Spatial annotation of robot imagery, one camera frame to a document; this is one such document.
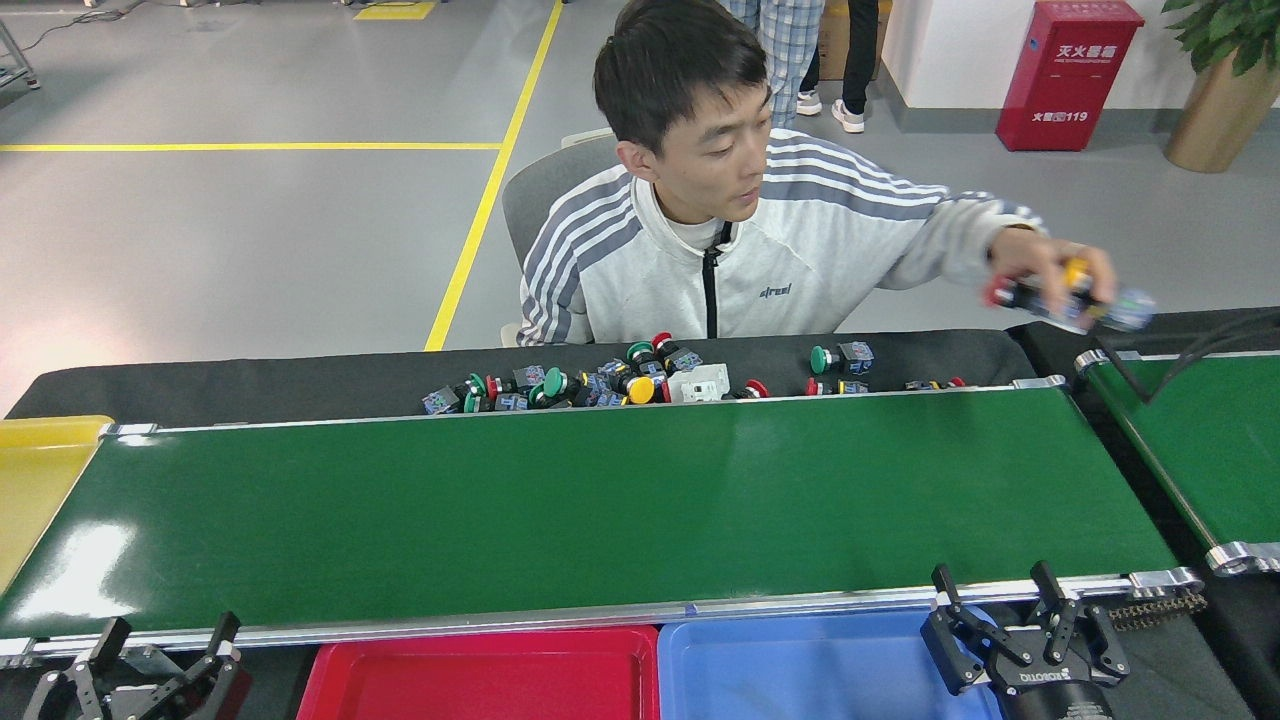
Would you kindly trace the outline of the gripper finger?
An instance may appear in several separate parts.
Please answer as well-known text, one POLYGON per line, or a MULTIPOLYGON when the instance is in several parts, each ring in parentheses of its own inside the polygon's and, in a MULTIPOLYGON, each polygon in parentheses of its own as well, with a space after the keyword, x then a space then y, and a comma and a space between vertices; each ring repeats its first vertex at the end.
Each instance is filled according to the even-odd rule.
POLYGON ((137 719, 236 719, 250 692, 234 638, 241 620, 225 611, 218 619, 200 660, 182 669, 165 651, 145 644, 134 652, 134 670, 152 684, 134 689, 137 719))
POLYGON ((110 618, 91 650, 77 655, 67 670, 40 679, 22 717, 113 719, 99 680, 118 661, 131 632, 124 618, 110 618))

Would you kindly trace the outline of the seated person's left hand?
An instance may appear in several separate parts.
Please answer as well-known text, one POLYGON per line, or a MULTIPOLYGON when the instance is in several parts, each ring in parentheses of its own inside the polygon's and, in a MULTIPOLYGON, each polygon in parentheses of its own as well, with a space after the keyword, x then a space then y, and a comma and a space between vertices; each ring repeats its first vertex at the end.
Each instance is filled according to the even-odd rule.
POLYGON ((1028 227, 1006 225, 991 240, 987 254, 992 281, 1037 278, 1041 302, 1056 322, 1068 319, 1071 292, 1065 270, 1073 260, 1084 264, 1094 300, 1110 305, 1117 293, 1117 275, 1110 255, 1092 245, 1048 237, 1028 227))

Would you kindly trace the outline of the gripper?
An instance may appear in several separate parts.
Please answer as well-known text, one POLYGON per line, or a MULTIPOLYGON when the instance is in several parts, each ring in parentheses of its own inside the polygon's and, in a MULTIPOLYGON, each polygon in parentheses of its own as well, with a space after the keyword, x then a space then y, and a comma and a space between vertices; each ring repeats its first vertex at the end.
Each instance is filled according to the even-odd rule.
POLYGON ((1114 717, 1101 685, 1119 685, 1132 669, 1117 630, 1106 609, 1068 596, 1046 561, 1030 569, 1046 662, 1032 664, 1025 641, 966 607, 946 564, 936 565, 931 579, 934 606, 920 634, 951 694, 986 683, 1004 719, 1114 717), (1075 635, 1085 642, 1084 655, 1071 653, 1075 635))

